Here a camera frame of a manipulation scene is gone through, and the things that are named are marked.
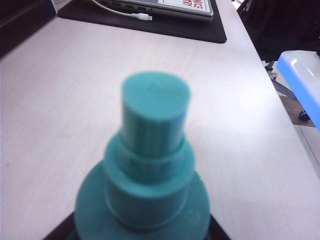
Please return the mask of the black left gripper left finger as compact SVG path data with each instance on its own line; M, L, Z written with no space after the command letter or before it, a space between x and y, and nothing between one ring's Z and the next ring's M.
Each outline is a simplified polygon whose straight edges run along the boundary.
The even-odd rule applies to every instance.
M78 233L75 226L74 213L71 213L44 240L77 240Z

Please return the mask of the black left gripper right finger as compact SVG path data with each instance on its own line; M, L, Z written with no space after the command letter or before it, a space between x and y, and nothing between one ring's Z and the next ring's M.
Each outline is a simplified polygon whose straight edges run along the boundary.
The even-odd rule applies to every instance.
M207 230L207 240L231 240L212 214L210 215L210 222Z

